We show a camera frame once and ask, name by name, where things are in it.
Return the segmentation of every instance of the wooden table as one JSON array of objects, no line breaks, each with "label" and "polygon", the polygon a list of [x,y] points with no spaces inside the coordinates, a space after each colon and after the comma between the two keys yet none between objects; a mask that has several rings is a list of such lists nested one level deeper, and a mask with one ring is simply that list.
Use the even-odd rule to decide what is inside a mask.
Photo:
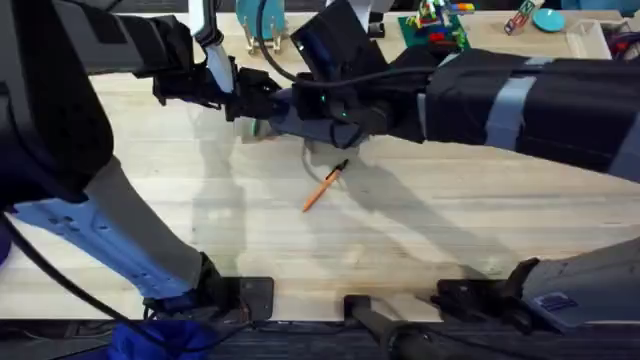
[{"label": "wooden table", "polygon": [[[511,13],[465,16],[471,43],[525,55],[568,55],[561,34],[502,34]],[[288,17],[291,28],[308,14]],[[571,12],[615,20],[613,12]],[[380,41],[393,59],[404,48],[389,20]],[[219,16],[225,47],[249,56],[233,15]],[[303,70],[288,41],[278,61]],[[205,251],[225,275],[272,276],[274,319],[337,320],[350,293],[384,298],[399,316],[438,319],[413,298],[438,279],[500,278],[532,256],[561,258],[637,237],[640,185],[505,151],[376,137],[360,149],[300,138],[255,143],[242,121],[171,101],[161,107],[150,81],[100,76],[95,88],[113,124],[115,153],[142,197],[185,242]],[[300,209],[318,178],[351,159],[314,208]],[[139,318],[141,298],[124,279],[65,241],[21,225],[34,245],[80,286]],[[49,280],[18,250],[0,269],[1,318],[102,318]]]}]

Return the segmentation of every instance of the blue object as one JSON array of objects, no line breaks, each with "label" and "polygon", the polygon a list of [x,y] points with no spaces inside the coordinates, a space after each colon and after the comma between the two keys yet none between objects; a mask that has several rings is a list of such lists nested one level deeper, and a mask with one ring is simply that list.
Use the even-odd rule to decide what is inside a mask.
[{"label": "blue object", "polygon": [[540,9],[533,14],[533,23],[542,31],[558,32],[564,29],[564,16],[558,11]]},{"label": "blue object", "polygon": [[[240,24],[244,24],[246,20],[251,36],[258,36],[256,25],[258,20],[259,4],[260,2],[257,0],[236,1],[236,16],[238,17],[238,22],[240,22]],[[267,0],[264,7],[264,14],[262,16],[262,35],[265,40],[273,39],[271,24],[275,25],[275,30],[278,33],[284,32],[286,24],[284,21],[283,0]]]},{"label": "blue object", "polygon": [[205,360],[208,350],[183,353],[180,349],[206,346],[217,338],[213,329],[194,321],[156,320],[140,326],[174,350],[167,351],[128,327],[118,325],[107,350],[109,360]]},{"label": "blue object", "polygon": [[162,223],[116,158],[91,179],[84,193],[88,200],[83,203],[57,198],[19,203],[15,216],[59,234],[122,275],[143,297],[179,298],[197,284],[200,253]]}]

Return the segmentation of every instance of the sticker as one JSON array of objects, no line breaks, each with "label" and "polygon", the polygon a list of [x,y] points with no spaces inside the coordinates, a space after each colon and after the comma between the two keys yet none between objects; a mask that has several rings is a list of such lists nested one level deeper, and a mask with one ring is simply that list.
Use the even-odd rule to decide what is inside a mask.
[{"label": "sticker", "polygon": [[554,312],[578,306],[577,302],[561,292],[554,292],[538,296],[537,298],[534,298],[533,301],[548,312]]}]

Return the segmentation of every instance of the white container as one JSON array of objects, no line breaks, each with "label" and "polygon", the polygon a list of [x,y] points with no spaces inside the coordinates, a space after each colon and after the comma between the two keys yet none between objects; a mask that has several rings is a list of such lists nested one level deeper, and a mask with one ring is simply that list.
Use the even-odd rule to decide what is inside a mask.
[{"label": "white container", "polygon": [[579,20],[567,29],[566,36],[573,57],[611,60],[611,53],[598,20]]}]

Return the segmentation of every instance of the black tape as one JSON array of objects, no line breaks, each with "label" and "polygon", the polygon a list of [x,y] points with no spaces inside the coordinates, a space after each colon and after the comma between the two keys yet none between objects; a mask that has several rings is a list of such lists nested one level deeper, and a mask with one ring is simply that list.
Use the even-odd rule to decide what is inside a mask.
[{"label": "black tape", "polygon": [[[427,140],[483,145],[485,125],[512,69],[527,58],[470,49],[435,72],[427,87]],[[474,71],[482,66],[504,71]]]},{"label": "black tape", "polygon": [[[556,60],[545,70],[597,66],[603,72],[614,62]],[[634,76],[537,76],[525,102],[525,126],[516,151],[588,170],[606,172],[633,125],[638,104]]]}]

